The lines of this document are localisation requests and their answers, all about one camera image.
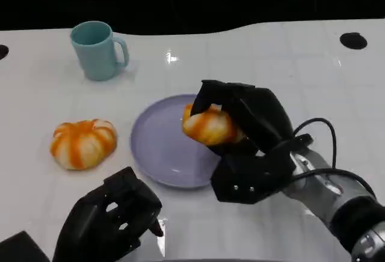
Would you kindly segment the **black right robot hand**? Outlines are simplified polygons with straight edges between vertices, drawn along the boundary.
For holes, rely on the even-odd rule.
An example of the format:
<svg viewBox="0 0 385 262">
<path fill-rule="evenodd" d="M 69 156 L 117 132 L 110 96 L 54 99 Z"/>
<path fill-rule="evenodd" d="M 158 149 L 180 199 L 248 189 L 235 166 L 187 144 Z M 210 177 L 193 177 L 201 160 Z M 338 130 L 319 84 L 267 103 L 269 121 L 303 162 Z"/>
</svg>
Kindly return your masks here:
<svg viewBox="0 0 385 262">
<path fill-rule="evenodd" d="M 281 142 L 294 137 L 292 123 L 274 93 L 267 88 L 241 83 L 203 80 L 191 113 L 200 114 L 212 104 L 222 106 L 245 138 L 236 143 L 210 146 L 219 156 L 266 154 Z"/>
</svg>

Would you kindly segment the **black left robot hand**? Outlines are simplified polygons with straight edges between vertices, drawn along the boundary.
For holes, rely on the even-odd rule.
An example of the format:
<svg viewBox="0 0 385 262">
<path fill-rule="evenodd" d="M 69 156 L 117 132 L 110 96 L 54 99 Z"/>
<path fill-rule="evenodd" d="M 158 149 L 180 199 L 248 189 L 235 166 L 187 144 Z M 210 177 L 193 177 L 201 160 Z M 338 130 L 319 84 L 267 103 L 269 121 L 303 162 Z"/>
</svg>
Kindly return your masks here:
<svg viewBox="0 0 385 262">
<path fill-rule="evenodd" d="M 126 167 L 80 198 L 58 236 L 54 261 L 118 261 L 140 245 L 150 231 L 164 232 L 158 221 L 162 203 Z"/>
</svg>

